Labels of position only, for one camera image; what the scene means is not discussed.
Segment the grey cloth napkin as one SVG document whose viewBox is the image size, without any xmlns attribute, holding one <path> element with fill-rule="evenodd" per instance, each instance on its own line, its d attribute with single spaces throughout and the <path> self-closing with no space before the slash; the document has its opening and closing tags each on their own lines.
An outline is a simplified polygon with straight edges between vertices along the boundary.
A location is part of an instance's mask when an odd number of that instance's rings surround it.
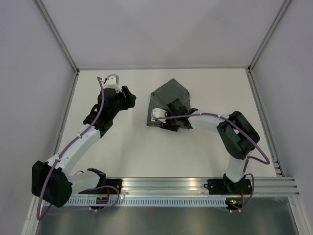
<svg viewBox="0 0 313 235">
<path fill-rule="evenodd" d="M 151 120 L 152 110 L 154 108 L 165 110 L 167 109 L 166 105 L 177 98 L 188 110 L 191 109 L 189 91 L 174 78 L 152 92 L 150 95 L 146 125 L 149 127 L 160 127 L 162 122 Z"/>
</svg>

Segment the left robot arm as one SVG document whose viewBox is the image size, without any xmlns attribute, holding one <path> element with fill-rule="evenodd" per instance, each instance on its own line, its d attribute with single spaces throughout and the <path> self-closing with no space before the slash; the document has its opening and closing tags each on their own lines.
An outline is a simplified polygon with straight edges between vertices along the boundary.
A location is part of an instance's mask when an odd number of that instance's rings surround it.
<svg viewBox="0 0 313 235">
<path fill-rule="evenodd" d="M 32 167 L 31 192 L 46 202 L 60 208 L 74 194 L 106 193 L 106 174 L 89 168 L 82 174 L 71 175 L 71 171 L 87 150 L 98 142 L 112 127 L 118 112 L 135 106 L 136 96 L 127 86 L 117 92 L 105 88 L 98 96 L 90 114 L 70 147 L 64 148 L 46 162 L 37 161 Z"/>
</svg>

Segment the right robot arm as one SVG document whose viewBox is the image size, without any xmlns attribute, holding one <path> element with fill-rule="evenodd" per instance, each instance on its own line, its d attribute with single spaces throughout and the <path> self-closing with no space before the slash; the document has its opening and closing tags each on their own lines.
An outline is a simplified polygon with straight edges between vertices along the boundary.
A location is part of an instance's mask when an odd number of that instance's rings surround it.
<svg viewBox="0 0 313 235">
<path fill-rule="evenodd" d="M 259 134 L 245 116 L 239 112 L 226 116 L 203 113 L 196 108 L 187 109 L 179 99 L 167 104 L 167 109 L 154 108 L 152 121 L 159 121 L 160 128 L 178 131 L 185 129 L 202 129 L 216 132 L 230 154 L 228 167 L 223 175 L 223 188 L 227 193 L 235 193 L 245 179 L 248 155 L 255 149 L 252 141 L 258 143 Z"/>
</svg>

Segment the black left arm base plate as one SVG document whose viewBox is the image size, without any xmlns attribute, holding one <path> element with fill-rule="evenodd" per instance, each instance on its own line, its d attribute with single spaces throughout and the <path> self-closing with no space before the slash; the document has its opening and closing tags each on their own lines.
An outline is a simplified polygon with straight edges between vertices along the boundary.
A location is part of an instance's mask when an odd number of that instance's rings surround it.
<svg viewBox="0 0 313 235">
<path fill-rule="evenodd" d="M 118 190 L 118 192 L 121 192 L 122 188 L 122 180 L 121 179 L 105 179 L 102 182 L 100 182 L 96 187 L 102 187 L 102 186 L 111 186 Z M 79 192 L 78 194 L 98 194 L 98 195 L 117 195 L 117 192 L 113 188 L 99 188 L 96 190 L 84 190 Z"/>
</svg>

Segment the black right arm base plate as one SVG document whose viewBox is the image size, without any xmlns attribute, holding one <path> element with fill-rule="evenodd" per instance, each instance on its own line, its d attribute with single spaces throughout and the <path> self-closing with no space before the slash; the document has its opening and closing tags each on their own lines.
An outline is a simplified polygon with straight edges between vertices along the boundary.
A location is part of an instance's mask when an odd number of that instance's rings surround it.
<svg viewBox="0 0 313 235">
<path fill-rule="evenodd" d="M 206 188 L 210 195 L 250 195 L 252 193 L 252 184 L 249 179 L 242 179 L 233 183 L 224 179 L 208 179 Z"/>
</svg>

